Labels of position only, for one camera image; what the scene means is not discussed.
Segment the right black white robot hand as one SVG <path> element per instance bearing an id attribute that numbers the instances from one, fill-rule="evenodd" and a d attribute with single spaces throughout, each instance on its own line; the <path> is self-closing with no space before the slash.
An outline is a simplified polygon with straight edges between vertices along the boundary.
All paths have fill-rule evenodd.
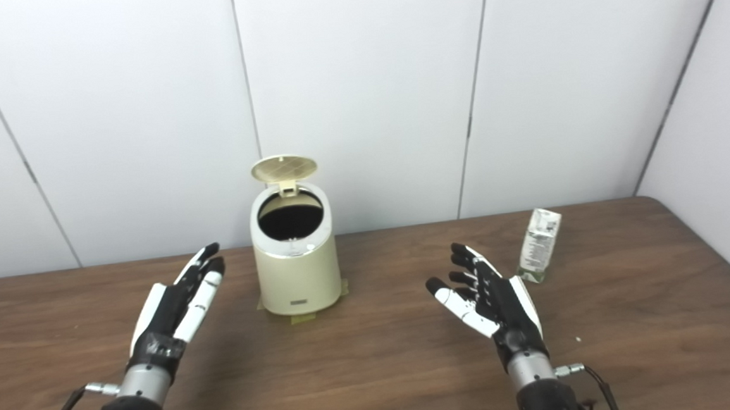
<path id="1" fill-rule="evenodd" d="M 454 242 L 448 285 L 430 277 L 428 292 L 466 326 L 491 339 L 505 369 L 516 355 L 549 351 L 533 300 L 519 276 L 505 277 L 478 251 Z"/>

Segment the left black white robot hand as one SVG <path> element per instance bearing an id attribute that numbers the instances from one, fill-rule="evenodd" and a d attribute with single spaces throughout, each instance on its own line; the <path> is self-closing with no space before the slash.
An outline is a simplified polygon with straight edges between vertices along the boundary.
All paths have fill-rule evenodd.
<path id="1" fill-rule="evenodd" d="M 225 260 L 218 251 L 219 243 L 208 244 L 186 262 L 173 283 L 155 282 L 137 320 L 127 370 L 152 366 L 176 377 L 224 278 Z"/>

